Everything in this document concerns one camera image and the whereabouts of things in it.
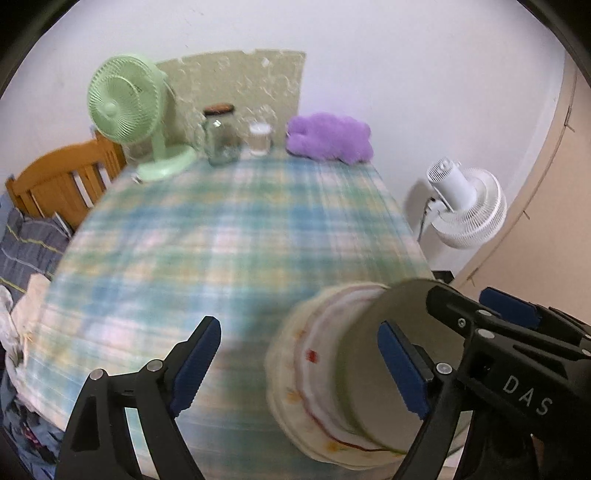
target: wooden chair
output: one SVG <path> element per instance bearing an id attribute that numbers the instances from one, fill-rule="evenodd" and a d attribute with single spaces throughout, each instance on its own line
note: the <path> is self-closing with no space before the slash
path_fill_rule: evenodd
<path id="1" fill-rule="evenodd" d="M 8 179 L 6 189 L 23 213 L 39 218 L 58 212 L 76 229 L 92 208 L 78 188 L 76 174 L 95 205 L 106 189 L 99 171 L 101 165 L 114 180 L 125 167 L 125 157 L 120 145 L 97 132 L 93 140 L 38 158 L 17 179 Z"/>

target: white cloth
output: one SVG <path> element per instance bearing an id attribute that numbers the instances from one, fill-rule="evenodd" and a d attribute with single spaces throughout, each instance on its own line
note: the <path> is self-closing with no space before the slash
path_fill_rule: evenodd
<path id="1" fill-rule="evenodd" d="M 31 331 L 39 321 L 41 305 L 50 281 L 41 274 L 29 279 L 27 292 L 12 308 L 12 297 L 5 287 L 0 287 L 0 341 L 6 350 L 6 371 L 17 392 L 22 391 L 21 371 L 27 363 Z M 34 411 L 19 395 L 19 399 Z"/>

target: white wall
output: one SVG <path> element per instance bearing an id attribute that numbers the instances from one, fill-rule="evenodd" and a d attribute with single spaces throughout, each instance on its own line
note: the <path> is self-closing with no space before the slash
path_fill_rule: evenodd
<path id="1" fill-rule="evenodd" d="M 0 176 L 89 137 L 86 88 L 112 54 L 304 50 L 301 113 L 369 122 L 375 165 L 416 224 L 416 183 L 446 155 L 493 171 L 512 200 L 541 148 L 564 50 L 515 0 L 81 0 L 0 99 Z M 433 267 L 470 254 L 426 239 Z"/>

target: fan grille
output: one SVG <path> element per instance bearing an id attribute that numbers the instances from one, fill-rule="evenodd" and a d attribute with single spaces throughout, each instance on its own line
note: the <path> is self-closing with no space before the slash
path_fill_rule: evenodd
<path id="1" fill-rule="evenodd" d="M 148 138 L 164 111 L 164 74 L 136 56 L 108 59 L 88 90 L 90 117 L 101 134 L 117 143 Z"/>
<path id="2" fill-rule="evenodd" d="M 441 212 L 433 227 L 441 241 L 452 248 L 472 248 L 488 242 L 505 221 L 507 203 L 498 180 L 486 170 L 464 172 L 478 194 L 475 205 L 461 212 Z"/>

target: white fan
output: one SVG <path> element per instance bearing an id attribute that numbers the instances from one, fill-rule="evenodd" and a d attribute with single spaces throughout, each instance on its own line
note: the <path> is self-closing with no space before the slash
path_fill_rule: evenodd
<path id="1" fill-rule="evenodd" d="M 434 163 L 427 179 L 439 200 L 428 203 L 421 221 L 432 224 L 441 241 L 452 248 L 478 247 L 501 229 L 507 201 L 499 181 L 486 170 L 459 166 L 447 158 Z"/>

